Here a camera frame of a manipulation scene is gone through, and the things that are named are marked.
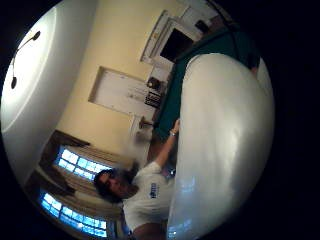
cream wall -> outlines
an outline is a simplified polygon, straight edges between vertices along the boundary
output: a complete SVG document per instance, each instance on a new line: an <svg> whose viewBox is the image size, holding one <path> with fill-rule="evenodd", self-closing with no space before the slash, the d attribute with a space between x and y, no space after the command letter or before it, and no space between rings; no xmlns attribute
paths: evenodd
<svg viewBox="0 0 320 240"><path fill-rule="evenodd" d="M131 116L88 102L99 66L147 80L151 66L139 61L162 10L179 16L174 0L100 0L87 49L57 129L95 147L121 153Z"/></svg>

wristwatch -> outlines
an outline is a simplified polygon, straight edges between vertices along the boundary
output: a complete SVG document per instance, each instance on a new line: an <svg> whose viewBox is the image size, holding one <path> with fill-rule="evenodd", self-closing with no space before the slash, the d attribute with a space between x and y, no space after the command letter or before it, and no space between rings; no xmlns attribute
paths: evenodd
<svg viewBox="0 0 320 240"><path fill-rule="evenodd" d="M176 133L174 133L172 130L170 130L170 132L169 132L169 133L170 133L170 135L171 135L171 136L175 136L175 135L177 135L177 134L176 134Z"/></svg>

white t-shirt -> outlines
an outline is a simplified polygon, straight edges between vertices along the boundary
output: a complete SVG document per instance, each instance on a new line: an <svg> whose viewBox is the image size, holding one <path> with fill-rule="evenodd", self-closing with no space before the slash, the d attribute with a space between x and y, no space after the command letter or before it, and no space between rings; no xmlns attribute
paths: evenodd
<svg viewBox="0 0 320 240"><path fill-rule="evenodd" d="M161 167L153 161L132 181L139 190L123 200L126 223L132 231L145 223L161 223L168 219L174 179L168 180L160 172Z"/></svg>

window frame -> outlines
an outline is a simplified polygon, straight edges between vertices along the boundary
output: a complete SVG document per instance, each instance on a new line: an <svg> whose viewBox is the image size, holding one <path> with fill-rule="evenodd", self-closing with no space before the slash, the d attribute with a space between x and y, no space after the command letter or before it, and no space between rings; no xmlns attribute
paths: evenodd
<svg viewBox="0 0 320 240"><path fill-rule="evenodd" d="M45 196L51 197L54 200L55 204L57 204L57 203L58 203L58 205L60 204L60 209L55 208L53 206L53 203L49 203L48 200L45 199ZM52 194L50 194L42 189L40 190L40 196L38 198L38 201L41 206L41 209L46 213L47 216L50 217L50 219L53 219L55 222L57 222L59 225L62 225L64 228L68 229L69 231L71 230L73 233L76 233L77 236L78 235L82 236L81 238L84 238L84 239L114 239L116 237L116 224L114 221L107 221L103 217L97 218L97 216L90 216L90 215L87 215L86 213L80 212L78 210L74 210L73 208L64 204L61 200L56 199L54 196L52 196ZM48 209L48 208L44 207L43 202L46 202L50 206L50 208ZM56 210L55 212L57 212L57 214L53 214L50 211L51 208L54 208ZM71 215L65 214L63 212L64 208L72 211ZM72 217L73 215L77 215L77 214L82 216L82 221L77 220L76 218ZM79 229L75 225L72 225L71 223L67 223L61 217L68 218L69 220L74 221L77 224L82 224L81 229ZM84 223L85 218L93 220L94 226L90 225L88 223ZM99 223L99 225L103 225L102 222L105 223L105 228L96 226L97 223ZM83 230L83 227L92 228L94 232L95 232L95 230L104 231L105 237L95 235L94 233L86 232Z"/></svg>
<svg viewBox="0 0 320 240"><path fill-rule="evenodd" d="M71 154L77 156L76 163L73 163L73 162L71 162L70 160L68 160L68 159L66 159L65 157L63 157L63 153L64 153L65 151L68 151L68 152L70 152ZM60 163L61 160L66 162L66 166L72 166L72 167L73 167L72 171L71 171L70 169L68 169L67 167L64 167L64 166L60 165L59 163ZM86 166L88 166L89 163L93 163L93 164L96 164L96 166L97 166L97 165L100 165L100 166L105 167L105 168L100 167L100 168L98 168L99 171L89 170L89 169L86 168L86 166L83 167L83 166L81 166L81 165L78 165L79 161L81 161L81 160L85 160L85 161L86 161ZM79 177L79 178L81 178L81 179L85 179L85 180L87 180L87 181L89 181L89 182L92 182L93 179L94 179L94 176L95 176L98 172L100 172L101 170L103 170L103 169L112 169L111 166L107 166L107 165L105 165L105 164L103 164L103 163L96 162L96 161L93 161L93 160L91 160L91 159L87 159L87 158L85 158L85 157L79 156L78 154L70 151L67 147L62 146L62 145L61 145L60 148L59 148L59 153L58 153L58 155L57 155L57 157L56 157L56 159L55 159L55 161L54 161L54 165L56 165L56 166L58 166L59 168L67 171L68 173L73 174L74 176L77 176L77 177ZM82 172L82 173L77 173L77 172L76 172L77 169L79 169L80 171L83 171L83 172ZM85 174L90 174L90 175L91 175L91 178L89 179L88 177L84 176Z"/></svg>

man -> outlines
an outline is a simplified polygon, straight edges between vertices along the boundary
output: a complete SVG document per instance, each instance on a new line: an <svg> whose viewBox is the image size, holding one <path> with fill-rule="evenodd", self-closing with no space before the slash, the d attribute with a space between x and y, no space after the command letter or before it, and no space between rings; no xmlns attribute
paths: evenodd
<svg viewBox="0 0 320 240"><path fill-rule="evenodd" d="M123 172L115 169L103 170L95 176L94 184L104 198L113 203L123 202L126 223L138 240L166 239L162 222L169 216L174 182L161 175L161 170L176 142L179 127L178 119L158 156L138 171L131 183Z"/></svg>

